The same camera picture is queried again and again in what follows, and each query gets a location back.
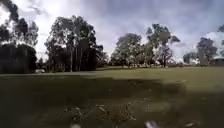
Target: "white cloud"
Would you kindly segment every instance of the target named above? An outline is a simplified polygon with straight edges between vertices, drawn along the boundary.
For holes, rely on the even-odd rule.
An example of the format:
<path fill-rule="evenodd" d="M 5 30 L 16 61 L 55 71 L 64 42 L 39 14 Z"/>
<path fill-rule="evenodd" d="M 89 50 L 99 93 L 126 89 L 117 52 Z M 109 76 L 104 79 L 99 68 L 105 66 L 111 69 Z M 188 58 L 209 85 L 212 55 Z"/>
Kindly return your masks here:
<path fill-rule="evenodd" d="M 215 31 L 224 21 L 222 0 L 13 0 L 26 19 L 39 26 L 38 52 L 44 52 L 44 42 L 58 16 L 83 16 L 96 30 L 97 43 L 112 53 L 119 36 L 133 32 L 144 36 L 152 23 L 168 26 L 181 39 L 172 45 L 175 58 L 195 50 L 200 37 Z"/>

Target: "tree trunk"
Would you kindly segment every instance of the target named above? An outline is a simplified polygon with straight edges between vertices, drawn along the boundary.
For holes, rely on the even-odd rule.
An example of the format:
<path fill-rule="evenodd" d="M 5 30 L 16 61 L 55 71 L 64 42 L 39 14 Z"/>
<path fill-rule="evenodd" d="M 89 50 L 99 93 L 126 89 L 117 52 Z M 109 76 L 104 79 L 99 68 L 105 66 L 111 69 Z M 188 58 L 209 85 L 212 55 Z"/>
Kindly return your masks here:
<path fill-rule="evenodd" d="M 72 72 L 72 68 L 73 68 L 72 67 L 73 66 L 73 56 L 72 56 L 73 53 L 72 53 L 72 51 L 73 50 L 70 51 L 70 72 Z"/>
<path fill-rule="evenodd" d="M 166 56 L 163 57 L 163 67 L 166 67 Z"/>

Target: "grass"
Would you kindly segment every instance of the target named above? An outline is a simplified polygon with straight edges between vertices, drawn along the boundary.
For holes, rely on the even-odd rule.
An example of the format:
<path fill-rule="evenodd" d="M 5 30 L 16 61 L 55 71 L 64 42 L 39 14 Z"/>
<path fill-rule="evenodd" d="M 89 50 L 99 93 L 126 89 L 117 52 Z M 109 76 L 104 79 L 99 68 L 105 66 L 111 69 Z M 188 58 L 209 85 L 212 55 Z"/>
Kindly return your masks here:
<path fill-rule="evenodd" d="M 0 127 L 223 127 L 224 68 L 0 76 Z"/>

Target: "tree foliage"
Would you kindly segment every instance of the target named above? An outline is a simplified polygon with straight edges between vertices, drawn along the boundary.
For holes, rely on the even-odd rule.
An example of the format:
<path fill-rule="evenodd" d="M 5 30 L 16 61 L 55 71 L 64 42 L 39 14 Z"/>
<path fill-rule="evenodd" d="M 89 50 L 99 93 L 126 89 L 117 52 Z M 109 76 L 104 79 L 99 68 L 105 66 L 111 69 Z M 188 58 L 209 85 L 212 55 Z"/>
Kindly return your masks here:
<path fill-rule="evenodd" d="M 68 67 L 69 71 L 94 70 L 103 50 L 96 44 L 94 27 L 76 16 L 58 17 L 45 46 L 50 70 L 59 69 L 60 65 L 63 71 Z"/>
<path fill-rule="evenodd" d="M 191 60 L 196 60 L 197 58 L 197 53 L 195 52 L 189 52 L 183 56 L 183 60 L 187 64 L 190 64 Z"/>
<path fill-rule="evenodd" d="M 116 43 L 114 53 L 111 56 L 113 63 L 118 63 L 121 65 L 131 63 L 137 63 L 137 56 L 140 54 L 141 48 L 141 36 L 133 33 L 128 33 L 118 39 Z"/>
<path fill-rule="evenodd" d="M 209 64 L 209 62 L 217 54 L 217 48 L 213 46 L 213 40 L 204 37 L 202 37 L 198 42 L 197 51 L 199 61 L 203 65 Z"/>

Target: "park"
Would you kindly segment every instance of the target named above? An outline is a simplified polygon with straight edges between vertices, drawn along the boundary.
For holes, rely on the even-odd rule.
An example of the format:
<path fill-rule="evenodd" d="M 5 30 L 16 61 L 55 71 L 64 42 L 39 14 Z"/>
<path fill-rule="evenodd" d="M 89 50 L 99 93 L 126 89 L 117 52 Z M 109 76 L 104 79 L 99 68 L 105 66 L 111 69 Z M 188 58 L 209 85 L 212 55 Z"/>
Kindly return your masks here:
<path fill-rule="evenodd" d="M 224 126 L 224 24 L 203 2 L 40 1 L 0 0 L 0 128 Z"/>
<path fill-rule="evenodd" d="M 2 75 L 0 118 L 8 127 L 18 128 L 67 128 L 71 123 L 136 128 L 147 120 L 164 128 L 221 127 L 223 71 L 106 68 Z"/>

